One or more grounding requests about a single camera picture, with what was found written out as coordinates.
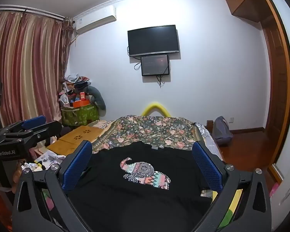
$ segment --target curtain rail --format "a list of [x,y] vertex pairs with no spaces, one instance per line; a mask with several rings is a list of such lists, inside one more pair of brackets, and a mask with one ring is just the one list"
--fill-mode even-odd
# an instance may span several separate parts
[[25,7],[25,6],[18,6],[18,5],[5,5],[0,4],[0,11],[13,11],[13,12],[27,12],[31,14],[41,15],[41,16],[47,16],[59,21],[63,21],[65,17],[54,14],[45,10],[41,9],[35,9],[31,7]]

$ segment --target television screen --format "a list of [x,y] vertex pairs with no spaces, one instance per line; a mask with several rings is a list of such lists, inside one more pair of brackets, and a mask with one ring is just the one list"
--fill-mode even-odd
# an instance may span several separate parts
[[150,55],[141,57],[142,76],[169,75],[168,55]]
[[175,25],[128,31],[129,56],[179,52]]

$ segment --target floral bedspread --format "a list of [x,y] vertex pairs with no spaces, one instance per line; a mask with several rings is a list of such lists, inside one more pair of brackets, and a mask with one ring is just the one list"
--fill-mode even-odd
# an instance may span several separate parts
[[93,142],[93,151],[130,145],[135,141],[156,147],[173,147],[191,150],[199,140],[197,127],[184,118],[125,116],[114,121],[111,127]]

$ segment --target green fabric hamper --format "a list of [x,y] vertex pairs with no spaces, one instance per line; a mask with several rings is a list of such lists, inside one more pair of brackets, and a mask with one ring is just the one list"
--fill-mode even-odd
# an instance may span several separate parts
[[96,105],[88,104],[74,109],[61,108],[62,123],[70,126],[88,125],[99,119],[99,111]]

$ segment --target elephant graphic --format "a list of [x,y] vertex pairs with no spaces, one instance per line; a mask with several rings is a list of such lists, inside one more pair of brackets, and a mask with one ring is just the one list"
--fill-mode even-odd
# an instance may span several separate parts
[[128,181],[149,184],[154,187],[169,189],[171,180],[164,173],[154,170],[154,167],[147,162],[136,162],[132,164],[126,164],[128,160],[132,160],[130,157],[124,159],[120,163],[121,169],[127,173],[124,175]]

